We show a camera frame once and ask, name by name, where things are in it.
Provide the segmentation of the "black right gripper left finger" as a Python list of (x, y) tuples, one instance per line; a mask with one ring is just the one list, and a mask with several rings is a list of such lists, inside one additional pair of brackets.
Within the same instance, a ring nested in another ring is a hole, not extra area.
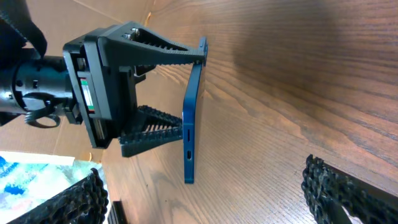
[(69, 188), (41, 203), (9, 224), (64, 224), (105, 221), (108, 192), (97, 169)]

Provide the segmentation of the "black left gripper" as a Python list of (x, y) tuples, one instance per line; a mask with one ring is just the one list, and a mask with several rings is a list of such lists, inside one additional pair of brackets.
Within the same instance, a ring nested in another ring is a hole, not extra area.
[(118, 138), (122, 156), (132, 157), (183, 138), (182, 118), (137, 107), (136, 84), (155, 65), (204, 62), (206, 37), (189, 47), (129, 21), (66, 43), (63, 57), (94, 148)]

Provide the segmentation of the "blue Samsung Galaxy smartphone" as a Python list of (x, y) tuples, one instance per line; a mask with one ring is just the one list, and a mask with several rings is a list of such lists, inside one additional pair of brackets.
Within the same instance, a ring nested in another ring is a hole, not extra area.
[(198, 47), (205, 54), (205, 59), (195, 62), (190, 73), (183, 99), (183, 158), (184, 182), (194, 184), (197, 154), (199, 151), (201, 117), (205, 92), (205, 68), (208, 55), (208, 40), (202, 37)]

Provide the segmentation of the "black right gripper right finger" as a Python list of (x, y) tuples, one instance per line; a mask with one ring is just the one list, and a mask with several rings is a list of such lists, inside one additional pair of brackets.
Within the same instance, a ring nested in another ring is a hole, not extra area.
[(306, 204), (317, 223), (397, 223), (397, 197), (309, 155), (302, 172)]

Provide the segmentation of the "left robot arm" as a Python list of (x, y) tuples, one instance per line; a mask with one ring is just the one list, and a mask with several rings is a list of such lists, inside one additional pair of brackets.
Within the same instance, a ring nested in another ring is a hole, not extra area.
[[(47, 41), (24, 1), (1, 2), (1, 123), (24, 115), (84, 124), (94, 148), (117, 139), (124, 157), (181, 140), (186, 159), (195, 153), (198, 99), (208, 42), (197, 48), (173, 42), (129, 21), (98, 28), (46, 54)], [(181, 117), (138, 105), (136, 85), (159, 65), (192, 66)]]

